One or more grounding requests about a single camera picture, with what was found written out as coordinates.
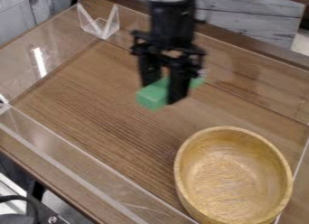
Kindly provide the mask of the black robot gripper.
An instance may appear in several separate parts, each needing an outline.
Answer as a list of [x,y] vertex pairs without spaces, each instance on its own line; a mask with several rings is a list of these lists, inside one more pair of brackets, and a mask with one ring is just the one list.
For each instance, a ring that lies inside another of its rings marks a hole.
[[204,51],[192,43],[195,0],[146,0],[150,31],[133,30],[131,54],[139,60],[141,85],[162,78],[162,67],[170,68],[167,104],[188,94],[191,77],[198,76]]

